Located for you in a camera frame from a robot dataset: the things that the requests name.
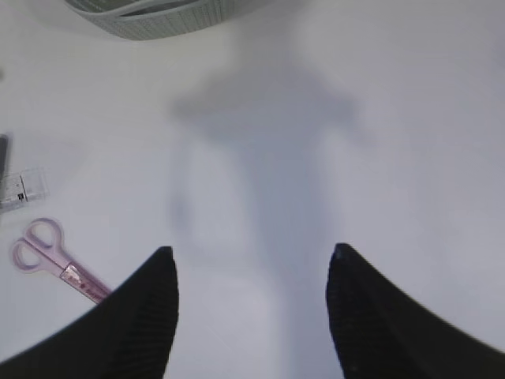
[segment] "scissors handle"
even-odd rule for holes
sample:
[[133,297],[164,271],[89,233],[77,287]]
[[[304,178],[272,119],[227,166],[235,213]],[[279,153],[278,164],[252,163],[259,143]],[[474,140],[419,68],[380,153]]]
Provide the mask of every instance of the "scissors handle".
[[[48,244],[40,238],[38,227],[44,227],[51,233],[52,243]],[[71,261],[63,251],[62,243],[62,229],[55,221],[46,218],[34,220],[28,225],[24,237],[18,240],[12,248],[13,263],[22,272],[46,270],[59,276]],[[35,254],[39,258],[39,263],[27,264],[22,257],[22,250],[28,250]]]
[[[36,263],[29,264],[23,258],[23,250],[27,250],[38,259]],[[37,271],[48,271],[55,276],[60,276],[62,274],[63,268],[55,264],[46,255],[38,251],[32,244],[28,243],[24,238],[18,239],[12,249],[11,257],[14,266],[22,272],[32,273]]]

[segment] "white surface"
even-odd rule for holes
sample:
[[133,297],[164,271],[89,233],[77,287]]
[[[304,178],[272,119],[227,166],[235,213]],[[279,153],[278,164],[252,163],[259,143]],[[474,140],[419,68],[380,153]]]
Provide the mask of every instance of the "white surface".
[[133,43],[0,2],[0,126],[44,205],[2,217],[0,360],[92,307],[7,251],[38,216],[112,287],[178,263],[177,378],[341,375],[324,285],[347,241],[505,350],[505,2],[256,0]]

